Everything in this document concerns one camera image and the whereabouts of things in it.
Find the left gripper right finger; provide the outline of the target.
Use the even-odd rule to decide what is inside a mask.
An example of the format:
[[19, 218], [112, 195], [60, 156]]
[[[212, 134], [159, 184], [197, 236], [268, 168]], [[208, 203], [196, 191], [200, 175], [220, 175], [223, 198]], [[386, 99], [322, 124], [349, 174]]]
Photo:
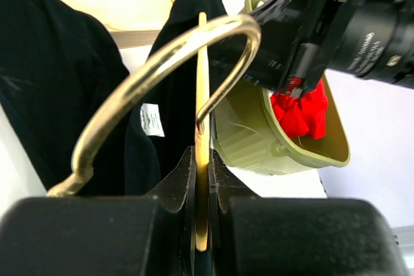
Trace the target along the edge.
[[217, 275], [406, 275], [386, 219], [364, 200], [261, 198], [211, 152]]

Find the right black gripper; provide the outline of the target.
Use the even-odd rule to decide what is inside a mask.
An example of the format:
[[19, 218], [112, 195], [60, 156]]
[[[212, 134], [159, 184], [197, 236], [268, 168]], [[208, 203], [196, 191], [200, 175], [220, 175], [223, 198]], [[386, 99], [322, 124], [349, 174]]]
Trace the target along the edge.
[[316, 87], [354, 14], [348, 0], [245, 0], [261, 43], [242, 80], [301, 97]]

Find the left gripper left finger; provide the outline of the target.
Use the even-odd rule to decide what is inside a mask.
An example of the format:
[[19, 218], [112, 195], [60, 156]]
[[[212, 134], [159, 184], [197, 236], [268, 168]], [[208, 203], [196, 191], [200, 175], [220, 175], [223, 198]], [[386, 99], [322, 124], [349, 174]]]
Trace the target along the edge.
[[194, 149], [142, 196], [26, 198], [1, 221], [2, 275], [193, 275]]

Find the yellow hanger of black shirt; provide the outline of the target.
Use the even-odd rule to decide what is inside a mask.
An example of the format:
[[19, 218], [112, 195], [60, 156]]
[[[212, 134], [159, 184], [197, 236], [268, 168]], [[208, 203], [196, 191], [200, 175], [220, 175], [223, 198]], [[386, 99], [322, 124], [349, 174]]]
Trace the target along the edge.
[[[210, 93], [208, 46], [234, 35], [246, 43], [234, 68]], [[126, 78], [104, 101], [85, 126], [72, 153], [72, 173], [47, 192], [49, 197], [75, 195], [93, 176], [93, 161], [112, 130], [152, 88], [193, 56], [197, 56], [195, 104], [195, 247], [208, 246], [208, 166], [210, 164], [210, 113], [243, 77], [261, 42], [259, 24], [248, 15], [223, 16], [207, 20], [199, 14], [199, 26], [183, 33], [154, 53], [135, 73]]]

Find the black t shirt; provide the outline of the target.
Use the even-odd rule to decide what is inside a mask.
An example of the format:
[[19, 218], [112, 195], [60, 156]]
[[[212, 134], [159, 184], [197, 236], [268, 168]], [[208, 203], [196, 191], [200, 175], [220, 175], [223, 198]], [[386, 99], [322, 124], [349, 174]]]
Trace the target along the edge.
[[[143, 103], [158, 107], [163, 137], [149, 137], [142, 104], [119, 123], [94, 160], [83, 196], [143, 195], [194, 143], [195, 59]], [[98, 107], [127, 77], [104, 26], [60, 0], [1, 0], [1, 105], [46, 188], [71, 173], [74, 145]]]

